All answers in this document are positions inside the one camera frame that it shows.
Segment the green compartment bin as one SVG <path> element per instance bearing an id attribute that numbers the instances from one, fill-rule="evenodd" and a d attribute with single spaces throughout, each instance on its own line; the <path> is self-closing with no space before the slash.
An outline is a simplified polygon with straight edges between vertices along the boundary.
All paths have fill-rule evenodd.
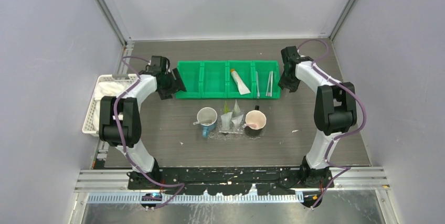
<path id="1" fill-rule="evenodd" d="M 177 99 L 256 99 L 256 71 L 259 74 L 260 99 L 279 99 L 280 67 L 273 60 L 226 60 L 226 61 L 179 61 L 177 68 L 186 87 L 186 92 L 175 94 Z M 251 91 L 240 95 L 230 75 L 235 69 Z M 266 96 L 267 79 L 273 71 L 273 94 Z"/>

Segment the blue mug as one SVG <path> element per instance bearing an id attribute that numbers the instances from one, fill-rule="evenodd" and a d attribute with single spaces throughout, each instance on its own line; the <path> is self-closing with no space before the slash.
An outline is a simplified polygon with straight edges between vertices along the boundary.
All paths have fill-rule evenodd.
<path id="1" fill-rule="evenodd" d="M 218 114 L 215 109 L 204 107 L 197 113 L 197 122 L 202 127 L 202 136 L 208 138 L 211 131 L 216 127 Z"/>

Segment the pale blue toothbrush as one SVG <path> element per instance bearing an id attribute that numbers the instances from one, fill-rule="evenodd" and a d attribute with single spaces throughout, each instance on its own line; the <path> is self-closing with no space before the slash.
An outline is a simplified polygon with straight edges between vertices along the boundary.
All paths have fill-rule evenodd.
<path id="1" fill-rule="evenodd" d="M 209 123 L 212 123 L 212 122 L 213 122 L 212 120 L 196 121 L 196 122 L 193 122 L 193 125 L 197 125 L 197 124 L 209 124 Z"/>

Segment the dark green mug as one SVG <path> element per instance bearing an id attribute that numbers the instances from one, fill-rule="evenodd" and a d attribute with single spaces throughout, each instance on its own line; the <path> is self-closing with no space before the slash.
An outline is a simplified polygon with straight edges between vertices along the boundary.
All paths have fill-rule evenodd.
<path id="1" fill-rule="evenodd" d="M 267 123 L 267 117 L 260 111 L 258 105 L 246 114 L 245 117 L 245 134 L 249 137 L 257 137 Z"/>

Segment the pale mint toothpaste tube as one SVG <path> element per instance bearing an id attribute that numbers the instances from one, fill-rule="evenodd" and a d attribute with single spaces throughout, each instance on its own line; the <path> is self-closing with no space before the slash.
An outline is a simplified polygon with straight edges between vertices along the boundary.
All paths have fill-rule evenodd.
<path id="1" fill-rule="evenodd" d="M 227 113 L 224 113 L 220 116 L 221 118 L 221 128 L 223 130 L 229 130 L 230 129 L 230 123 L 232 118 L 232 111 L 229 111 Z"/>

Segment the pink toothbrush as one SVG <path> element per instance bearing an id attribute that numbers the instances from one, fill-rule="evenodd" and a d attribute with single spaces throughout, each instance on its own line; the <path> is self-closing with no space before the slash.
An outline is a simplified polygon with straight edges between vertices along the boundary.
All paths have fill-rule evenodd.
<path id="1" fill-rule="evenodd" d="M 250 127 L 252 129 L 257 129 L 258 128 L 257 124 L 255 124 L 255 123 L 245 123 L 242 127 L 243 128 Z"/>

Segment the clear plastic bag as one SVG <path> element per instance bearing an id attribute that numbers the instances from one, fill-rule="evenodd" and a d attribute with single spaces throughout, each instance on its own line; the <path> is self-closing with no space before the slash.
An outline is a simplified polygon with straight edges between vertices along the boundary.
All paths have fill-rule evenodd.
<path id="1" fill-rule="evenodd" d="M 236 130 L 236 131 L 233 129 L 232 121 L 231 121 L 231 123 L 230 123 L 230 129 L 229 129 L 229 130 L 223 130 L 223 129 L 221 128 L 221 118 L 219 117 L 219 121 L 220 121 L 220 123 L 219 123 L 219 127 L 218 127 L 218 132 L 219 132 L 219 133 L 222 133 L 222 134 L 241 134 L 241 133 L 242 133 L 242 124 L 243 124 L 243 122 L 244 122 L 244 116 L 245 116 L 243 112 L 241 112 L 241 114 L 243 114 L 243 120 L 242 120 L 242 123 L 241 123 L 239 129 Z"/>

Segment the white red-cap toothpaste tube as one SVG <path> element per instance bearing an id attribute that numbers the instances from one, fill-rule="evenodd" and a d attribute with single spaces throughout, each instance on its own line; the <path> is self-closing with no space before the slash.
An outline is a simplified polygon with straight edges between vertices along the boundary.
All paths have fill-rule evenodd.
<path id="1" fill-rule="evenodd" d="M 232 124 L 233 124 L 233 129 L 236 131 L 239 129 L 241 123 L 243 120 L 243 114 L 240 114 L 238 116 L 235 116 L 234 118 L 231 119 Z"/>

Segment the yellow-green toothpaste tube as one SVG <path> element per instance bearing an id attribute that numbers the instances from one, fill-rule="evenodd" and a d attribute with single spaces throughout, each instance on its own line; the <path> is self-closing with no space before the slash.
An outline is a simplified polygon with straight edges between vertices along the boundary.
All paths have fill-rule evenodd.
<path id="1" fill-rule="evenodd" d="M 225 101 L 225 104 L 224 104 L 224 114 L 229 113 L 229 112 L 230 112 L 230 109 L 229 109 L 229 106 L 228 106 L 228 102 Z"/>

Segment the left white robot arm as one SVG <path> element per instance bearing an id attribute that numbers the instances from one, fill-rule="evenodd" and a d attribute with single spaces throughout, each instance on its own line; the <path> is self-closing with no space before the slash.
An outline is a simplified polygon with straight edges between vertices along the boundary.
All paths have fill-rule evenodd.
<path id="1" fill-rule="evenodd" d="M 168 58 L 152 56 L 128 88 L 100 100 L 99 139 L 125 156 L 148 189 L 160 186 L 162 175 L 157 160 L 148 153 L 141 140 L 140 106 L 152 93 L 167 100 L 178 91 L 186 90 L 178 69 L 170 66 Z"/>

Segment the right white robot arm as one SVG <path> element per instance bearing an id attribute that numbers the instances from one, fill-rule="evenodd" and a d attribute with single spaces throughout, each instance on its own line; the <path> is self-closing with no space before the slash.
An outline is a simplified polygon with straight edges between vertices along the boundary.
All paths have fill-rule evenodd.
<path id="1" fill-rule="evenodd" d="M 303 82 L 315 93 L 313 118 L 317 132 L 298 173 L 301 184 L 310 188 L 329 178 L 329 161 L 337 138 L 357 122 L 355 87 L 329 77 L 312 58 L 301 56 L 296 46 L 282 49 L 281 57 L 284 66 L 278 86 L 292 93 Z"/>

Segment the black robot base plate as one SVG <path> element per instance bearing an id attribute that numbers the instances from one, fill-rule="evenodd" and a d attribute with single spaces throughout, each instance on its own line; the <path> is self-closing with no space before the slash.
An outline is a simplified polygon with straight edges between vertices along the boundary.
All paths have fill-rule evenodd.
<path id="1" fill-rule="evenodd" d="M 246 195 L 252 189 L 259 196 L 291 195 L 296 189 L 313 188 L 321 193 L 330 187 L 328 168 L 307 175 L 300 168 L 285 167 L 164 167 L 150 180 L 138 172 L 128 172 L 128 189 L 159 189 L 173 195 Z"/>

